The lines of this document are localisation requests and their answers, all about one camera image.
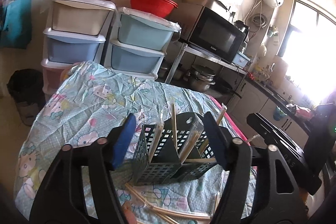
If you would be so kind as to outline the bamboo chopsticks pair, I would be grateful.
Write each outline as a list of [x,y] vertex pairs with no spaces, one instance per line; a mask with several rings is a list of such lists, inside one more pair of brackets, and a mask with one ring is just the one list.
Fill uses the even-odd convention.
[[206,112],[202,118],[203,131],[209,141],[209,146],[214,153],[214,156],[220,156],[224,154],[225,149],[228,147],[228,139],[224,134],[222,128],[217,125],[211,112]]
[[198,141],[201,135],[200,131],[194,130],[190,131],[182,149],[179,153],[180,162],[183,164],[185,160],[188,158],[190,152],[192,151],[193,147],[195,146],[196,142]]
[[151,141],[151,145],[149,148],[149,153],[148,153],[148,160],[149,163],[151,163],[153,156],[155,154],[155,151],[157,149],[159,140],[161,138],[162,132],[164,129],[164,122],[160,121],[155,125],[155,129],[154,129],[154,136],[153,136],[153,140]]
[[178,150],[177,145],[177,121],[176,121],[176,110],[175,110],[175,103],[172,102],[171,104],[171,122],[172,122],[172,132],[173,132],[173,142],[175,149]]

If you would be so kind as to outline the dark green perforated utensil holder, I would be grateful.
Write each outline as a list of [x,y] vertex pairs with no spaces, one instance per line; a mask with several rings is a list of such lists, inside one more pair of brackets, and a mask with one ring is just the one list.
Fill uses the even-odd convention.
[[152,158],[149,157],[149,150],[156,125],[142,125],[132,163],[134,184],[170,184],[196,180],[217,164],[209,145],[203,152],[199,150],[207,138],[205,132],[201,133],[188,158],[184,162],[179,159],[178,154],[190,131],[203,127],[203,117],[194,112],[185,112],[177,115],[176,122],[177,147],[173,144],[172,121],[168,119],[164,122],[162,135]]

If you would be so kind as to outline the white kitchen cabinet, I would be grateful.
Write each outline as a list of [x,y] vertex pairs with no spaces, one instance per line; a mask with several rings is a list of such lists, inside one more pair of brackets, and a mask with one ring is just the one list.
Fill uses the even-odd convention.
[[245,78],[236,89],[237,94],[228,103],[228,114],[248,139],[257,132],[247,124],[247,116],[259,113],[273,125],[283,130],[303,148],[308,139],[308,129],[278,97],[254,80]]

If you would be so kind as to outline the pink blanket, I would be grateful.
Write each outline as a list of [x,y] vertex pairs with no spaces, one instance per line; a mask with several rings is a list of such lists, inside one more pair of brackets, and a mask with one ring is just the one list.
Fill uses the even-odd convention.
[[[216,104],[217,108],[221,110],[222,105],[214,97],[209,95],[209,98],[214,102],[214,104]],[[247,141],[247,138],[244,135],[244,133],[241,132],[241,130],[238,128],[238,126],[234,123],[234,121],[227,113],[224,114],[224,118],[227,121],[227,123],[231,126],[231,128],[237,133],[237,135],[244,141]]]

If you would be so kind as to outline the floral light blue tablecloth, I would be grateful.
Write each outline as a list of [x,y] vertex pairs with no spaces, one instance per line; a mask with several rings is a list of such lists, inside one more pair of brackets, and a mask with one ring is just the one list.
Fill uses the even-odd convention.
[[[15,204],[29,223],[167,223],[125,187],[129,183],[164,209],[211,215],[210,221],[168,216],[178,223],[242,223],[251,213],[256,176],[244,164],[244,188],[216,164],[196,180],[134,184],[132,163],[142,125],[194,112],[211,112],[230,152],[248,145],[208,95],[153,80],[116,74],[94,62],[71,68],[68,78],[38,114],[21,148]],[[113,145],[129,114],[137,127],[122,164],[113,170]]]

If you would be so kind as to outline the black frying pan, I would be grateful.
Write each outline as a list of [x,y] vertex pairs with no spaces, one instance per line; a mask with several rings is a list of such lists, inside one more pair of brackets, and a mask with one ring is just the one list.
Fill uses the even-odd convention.
[[237,96],[239,99],[242,98],[226,80],[217,78],[215,84],[210,88],[210,92],[215,95],[215,98],[232,98]]

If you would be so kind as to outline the stacked steel pots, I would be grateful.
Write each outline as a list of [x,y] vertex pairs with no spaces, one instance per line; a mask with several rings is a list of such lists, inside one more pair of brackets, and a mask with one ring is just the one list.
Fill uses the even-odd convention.
[[188,78],[189,87],[197,92],[205,92],[215,84],[215,72],[209,67],[192,65]]

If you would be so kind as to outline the blue lower right drawer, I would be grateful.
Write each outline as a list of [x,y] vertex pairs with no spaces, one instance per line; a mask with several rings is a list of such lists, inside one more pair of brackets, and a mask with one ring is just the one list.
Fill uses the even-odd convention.
[[112,40],[110,45],[112,47],[111,68],[130,73],[153,73],[166,55],[165,51],[129,45],[119,40]]

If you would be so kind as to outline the light blue plastic box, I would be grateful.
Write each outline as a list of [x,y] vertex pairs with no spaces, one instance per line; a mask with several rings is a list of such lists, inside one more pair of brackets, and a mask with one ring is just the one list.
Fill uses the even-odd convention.
[[237,52],[234,59],[232,60],[233,64],[240,66],[242,68],[247,66],[250,62],[251,60],[241,52]]

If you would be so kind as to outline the metal shelf rack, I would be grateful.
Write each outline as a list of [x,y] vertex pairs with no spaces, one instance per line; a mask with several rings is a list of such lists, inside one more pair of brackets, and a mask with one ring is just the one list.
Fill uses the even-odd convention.
[[234,63],[227,63],[209,55],[209,53],[202,52],[198,49],[188,46],[182,42],[171,42],[166,50],[166,60],[170,63],[171,69],[165,79],[165,83],[170,84],[173,80],[174,73],[178,65],[181,63],[183,69],[189,70],[192,65],[202,65],[213,69],[216,75],[222,73],[223,68],[233,70],[238,73],[239,77],[245,77],[247,72],[238,67]]

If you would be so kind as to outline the teal top right drawer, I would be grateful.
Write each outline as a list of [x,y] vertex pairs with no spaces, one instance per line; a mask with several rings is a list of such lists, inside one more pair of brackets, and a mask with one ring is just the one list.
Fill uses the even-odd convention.
[[176,22],[136,9],[120,7],[118,16],[117,39],[131,46],[163,51],[182,30]]

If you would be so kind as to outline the blue lower left drawer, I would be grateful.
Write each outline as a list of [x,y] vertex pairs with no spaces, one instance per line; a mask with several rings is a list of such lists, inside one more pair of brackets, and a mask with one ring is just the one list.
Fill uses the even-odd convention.
[[106,41],[101,34],[90,36],[52,28],[46,28],[43,34],[47,43],[48,60],[58,63],[93,61],[99,46]]

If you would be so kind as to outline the electric kettle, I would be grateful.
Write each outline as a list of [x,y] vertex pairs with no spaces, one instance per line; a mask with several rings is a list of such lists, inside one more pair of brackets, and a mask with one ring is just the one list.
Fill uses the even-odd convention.
[[243,32],[244,34],[243,42],[244,42],[249,33],[249,26],[244,24],[244,22],[241,20],[236,20],[234,22],[234,26],[236,26],[236,28],[238,28],[241,32]]

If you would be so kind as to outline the red plastic basin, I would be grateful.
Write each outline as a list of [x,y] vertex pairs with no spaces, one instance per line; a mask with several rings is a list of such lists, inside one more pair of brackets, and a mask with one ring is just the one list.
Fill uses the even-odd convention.
[[161,18],[166,18],[178,8],[177,3],[172,0],[130,0],[130,5],[132,9],[151,13]]

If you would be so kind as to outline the white top storage drawer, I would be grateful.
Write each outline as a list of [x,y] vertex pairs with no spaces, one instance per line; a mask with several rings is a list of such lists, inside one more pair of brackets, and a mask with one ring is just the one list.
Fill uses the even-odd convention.
[[51,0],[51,28],[55,31],[97,36],[116,5],[106,0]]

